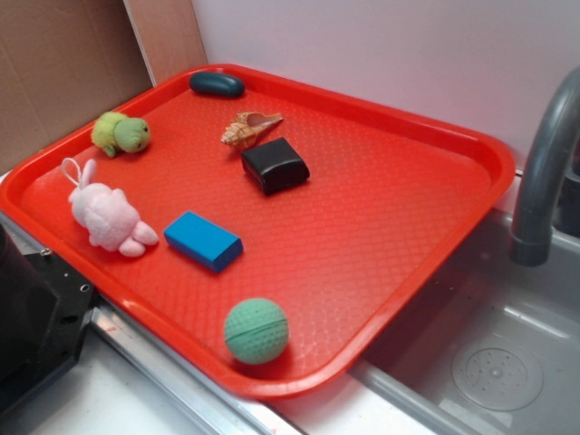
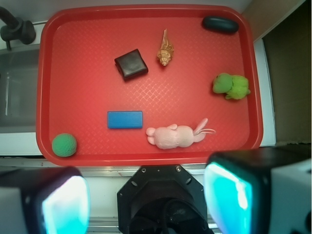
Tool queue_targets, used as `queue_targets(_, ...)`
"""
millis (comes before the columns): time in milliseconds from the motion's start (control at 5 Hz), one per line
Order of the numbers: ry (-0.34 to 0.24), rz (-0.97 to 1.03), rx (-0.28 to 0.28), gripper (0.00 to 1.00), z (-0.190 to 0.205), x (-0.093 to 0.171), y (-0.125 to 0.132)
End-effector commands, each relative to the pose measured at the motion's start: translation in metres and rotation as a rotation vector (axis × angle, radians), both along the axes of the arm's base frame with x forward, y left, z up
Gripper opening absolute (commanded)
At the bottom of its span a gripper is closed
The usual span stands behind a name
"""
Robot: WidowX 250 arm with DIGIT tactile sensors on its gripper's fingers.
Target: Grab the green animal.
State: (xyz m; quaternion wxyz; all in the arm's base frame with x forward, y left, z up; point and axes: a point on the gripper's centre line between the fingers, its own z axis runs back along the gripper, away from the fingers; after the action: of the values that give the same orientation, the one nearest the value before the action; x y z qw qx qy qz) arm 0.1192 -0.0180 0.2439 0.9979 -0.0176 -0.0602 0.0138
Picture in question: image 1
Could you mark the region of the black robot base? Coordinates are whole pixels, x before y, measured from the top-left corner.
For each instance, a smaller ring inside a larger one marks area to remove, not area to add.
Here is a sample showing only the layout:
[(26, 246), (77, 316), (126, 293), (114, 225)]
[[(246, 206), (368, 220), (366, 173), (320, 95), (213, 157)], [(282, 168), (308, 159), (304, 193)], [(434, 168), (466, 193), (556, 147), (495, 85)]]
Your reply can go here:
[(22, 253), (1, 230), (1, 415), (78, 362), (91, 321), (92, 282), (49, 249)]

